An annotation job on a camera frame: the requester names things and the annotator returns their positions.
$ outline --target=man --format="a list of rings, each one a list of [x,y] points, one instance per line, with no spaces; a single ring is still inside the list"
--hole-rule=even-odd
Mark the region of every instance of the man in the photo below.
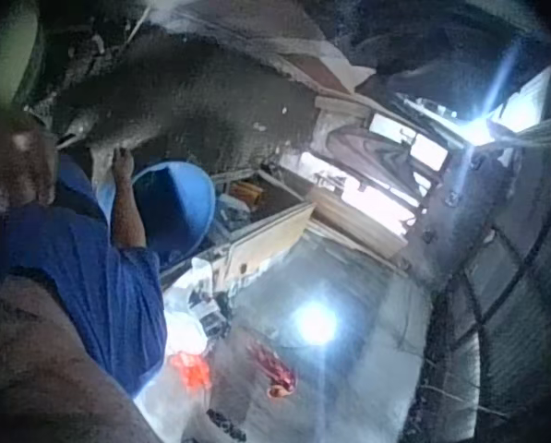
[[[30,370],[22,368],[54,365],[57,371],[64,366],[60,362],[77,361],[88,367],[85,374],[94,374],[84,352],[132,397],[162,366],[166,325],[159,261],[146,248],[133,170],[131,154],[118,150],[109,235],[78,166],[67,156],[58,164],[53,143],[26,119],[0,120],[0,181],[9,205],[4,223],[7,276],[0,283],[0,396],[15,386],[17,377],[30,377]],[[12,332],[35,328],[39,342]],[[63,369],[74,388],[89,386],[88,380],[78,380],[82,369]],[[89,389],[96,393],[96,387]],[[57,385],[55,390],[62,391]]]

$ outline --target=blue bucket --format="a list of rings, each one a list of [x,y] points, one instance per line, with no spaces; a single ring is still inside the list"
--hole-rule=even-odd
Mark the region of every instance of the blue bucket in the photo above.
[[[161,258],[161,269],[191,257],[208,234],[216,206],[210,177],[185,162],[161,162],[132,179],[148,247]],[[97,199],[111,220],[115,183],[100,186]]]

